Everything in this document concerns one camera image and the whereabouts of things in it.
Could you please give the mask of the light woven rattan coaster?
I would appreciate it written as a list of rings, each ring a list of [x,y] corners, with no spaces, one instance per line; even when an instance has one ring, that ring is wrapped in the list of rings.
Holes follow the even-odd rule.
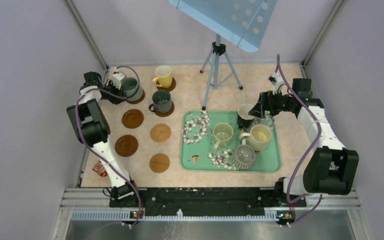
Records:
[[[149,167],[154,173],[163,173],[170,166],[170,159],[163,153],[155,154],[149,161]]]
[[[162,143],[168,140],[171,136],[171,128],[164,123],[156,124],[150,130],[150,137],[157,143]]]

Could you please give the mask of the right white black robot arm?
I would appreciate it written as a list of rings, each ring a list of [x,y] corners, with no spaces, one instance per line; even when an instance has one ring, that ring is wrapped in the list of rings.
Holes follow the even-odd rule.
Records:
[[[309,194],[348,195],[355,179],[359,155],[342,144],[327,120],[322,101],[312,97],[311,79],[295,78],[292,93],[282,94],[287,84],[279,76],[269,77],[274,85],[271,91],[261,92],[257,104],[250,110],[262,119],[266,114],[293,113],[304,127],[311,144],[299,160],[302,164],[313,152],[303,174],[295,169],[291,177],[282,180],[283,186],[273,192],[279,206],[295,203]]]

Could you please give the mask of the grey ribbed mug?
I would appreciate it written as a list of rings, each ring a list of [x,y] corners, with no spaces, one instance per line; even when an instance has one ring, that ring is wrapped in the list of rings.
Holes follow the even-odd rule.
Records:
[[[133,77],[127,77],[122,81],[123,94],[127,97],[127,101],[135,102],[141,99],[144,90],[140,86],[138,80]]]

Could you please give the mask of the cream mug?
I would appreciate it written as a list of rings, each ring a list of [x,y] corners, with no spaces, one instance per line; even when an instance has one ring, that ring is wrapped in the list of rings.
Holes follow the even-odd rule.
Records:
[[[239,135],[239,139],[245,140],[246,143],[257,152],[264,151],[272,138],[271,129],[264,124],[256,124],[250,132],[243,132]]]

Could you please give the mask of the black white-lined mug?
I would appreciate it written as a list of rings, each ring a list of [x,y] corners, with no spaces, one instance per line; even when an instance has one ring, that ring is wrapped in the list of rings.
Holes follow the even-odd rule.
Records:
[[[236,123],[238,125],[239,130],[250,127],[254,122],[255,117],[249,115],[249,112],[252,110],[253,107],[254,105],[245,103],[238,108]]]

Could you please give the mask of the dark brown wooden coaster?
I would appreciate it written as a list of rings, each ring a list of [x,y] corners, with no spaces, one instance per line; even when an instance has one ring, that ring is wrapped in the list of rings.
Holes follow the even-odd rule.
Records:
[[[157,86],[157,89],[158,89],[158,90],[166,90],[166,91],[168,91],[168,92],[171,92],[172,90],[174,90],[174,89],[176,88],[176,86],[177,86],[177,82],[176,82],[176,79],[173,77],[173,78],[172,78],[171,85],[170,85],[169,87],[164,88],[164,87],[159,87],[159,86]]]
[[[135,101],[127,100],[127,102],[128,102],[129,104],[136,105],[136,104],[141,103],[141,102],[145,99],[145,97],[146,97],[146,93],[143,91],[143,92],[142,92],[142,96],[141,96],[139,99],[137,99],[137,100],[135,100]]]
[[[170,109],[169,112],[161,113],[161,112],[156,111],[156,112],[155,112],[155,115],[157,115],[158,117],[162,117],[162,118],[164,118],[164,117],[168,117],[168,116],[170,116],[174,111],[175,111],[175,104],[172,103],[172,106],[171,106],[171,109]]]

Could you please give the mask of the dark grey mug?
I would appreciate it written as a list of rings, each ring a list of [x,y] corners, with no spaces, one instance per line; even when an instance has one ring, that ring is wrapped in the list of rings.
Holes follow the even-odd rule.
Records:
[[[148,109],[155,113],[167,113],[172,108],[172,97],[170,92],[167,90],[157,90],[152,94],[151,97],[152,103],[149,105]]]

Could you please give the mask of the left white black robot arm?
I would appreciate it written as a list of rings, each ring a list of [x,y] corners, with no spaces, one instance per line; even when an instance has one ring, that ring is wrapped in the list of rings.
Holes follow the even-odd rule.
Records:
[[[79,98],[74,105],[66,108],[70,123],[79,142],[95,154],[103,165],[111,183],[109,196],[134,207],[140,202],[141,194],[129,173],[117,161],[110,143],[110,126],[99,105],[101,100],[117,105],[127,101],[127,97],[120,84],[111,81],[103,84],[97,72],[90,71],[83,76],[85,83],[79,90]]]

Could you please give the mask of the grey striped mug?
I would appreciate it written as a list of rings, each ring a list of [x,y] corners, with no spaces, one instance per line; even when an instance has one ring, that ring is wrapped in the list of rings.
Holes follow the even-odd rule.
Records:
[[[256,153],[254,149],[247,145],[245,139],[241,140],[241,145],[239,145],[233,154],[232,165],[238,170],[248,170],[251,168],[256,160]]]

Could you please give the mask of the yellow mug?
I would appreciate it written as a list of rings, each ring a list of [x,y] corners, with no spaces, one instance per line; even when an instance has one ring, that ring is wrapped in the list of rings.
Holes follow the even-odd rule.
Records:
[[[160,88],[169,88],[172,85],[172,69],[168,65],[161,65],[155,70],[156,77],[152,80],[152,83]]]

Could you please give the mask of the green floral serving tray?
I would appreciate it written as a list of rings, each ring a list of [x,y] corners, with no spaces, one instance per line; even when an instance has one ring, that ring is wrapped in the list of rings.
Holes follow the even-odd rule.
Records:
[[[182,123],[180,164],[184,169],[218,172],[240,170],[233,163],[234,151],[241,144],[239,135],[242,132],[238,129],[236,111],[191,110],[183,115]],[[213,130],[219,123],[233,127],[233,138],[227,146],[215,149]],[[274,173],[282,165],[275,121],[271,117],[258,118],[252,124],[269,127],[272,138],[265,150],[256,153],[254,164],[243,171]]]

